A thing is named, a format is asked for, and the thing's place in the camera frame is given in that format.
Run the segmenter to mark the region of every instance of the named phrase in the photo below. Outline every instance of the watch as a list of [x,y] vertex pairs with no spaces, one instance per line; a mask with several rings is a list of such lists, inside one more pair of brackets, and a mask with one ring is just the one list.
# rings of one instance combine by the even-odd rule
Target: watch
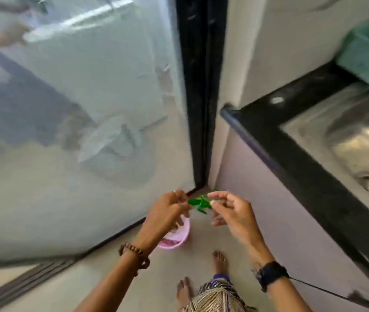
[[286,268],[281,266],[277,262],[269,262],[265,264],[256,274],[256,278],[261,285],[261,290],[263,292],[267,292],[267,287],[269,284],[272,284],[276,280],[287,277],[289,278],[289,274],[287,273]]

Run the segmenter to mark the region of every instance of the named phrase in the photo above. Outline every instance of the brown bracelet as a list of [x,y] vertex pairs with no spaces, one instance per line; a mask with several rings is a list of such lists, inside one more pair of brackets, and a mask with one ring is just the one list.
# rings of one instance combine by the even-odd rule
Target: brown bracelet
[[125,248],[127,250],[130,250],[130,251],[134,252],[135,254],[137,254],[138,255],[138,258],[140,260],[142,260],[141,267],[138,268],[138,269],[146,269],[146,268],[148,268],[150,266],[150,259],[148,258],[148,256],[145,256],[144,255],[144,252],[141,249],[139,249],[136,246],[133,246],[132,244],[130,244],[128,242],[127,243],[124,243],[124,244],[122,244],[120,246],[119,251],[118,251],[119,252],[119,256],[121,256],[124,253],[124,249]]

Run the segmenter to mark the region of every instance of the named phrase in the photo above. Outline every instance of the sink basin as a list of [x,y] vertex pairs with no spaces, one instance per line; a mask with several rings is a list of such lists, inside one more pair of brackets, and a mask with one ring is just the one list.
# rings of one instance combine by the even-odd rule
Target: sink basin
[[369,208],[369,87],[355,83],[281,127]]

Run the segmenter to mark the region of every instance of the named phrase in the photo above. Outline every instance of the glass door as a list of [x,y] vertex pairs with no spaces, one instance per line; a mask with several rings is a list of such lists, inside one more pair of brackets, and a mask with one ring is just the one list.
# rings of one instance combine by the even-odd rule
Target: glass door
[[194,189],[167,0],[0,0],[0,262],[83,253]]

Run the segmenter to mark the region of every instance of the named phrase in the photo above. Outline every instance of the pink trash bin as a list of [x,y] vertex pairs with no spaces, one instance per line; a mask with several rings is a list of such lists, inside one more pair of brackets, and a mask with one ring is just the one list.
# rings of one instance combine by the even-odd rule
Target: pink trash bin
[[177,230],[167,233],[158,244],[158,247],[165,250],[172,250],[186,242],[190,235],[190,219],[184,216],[181,217],[184,224]]

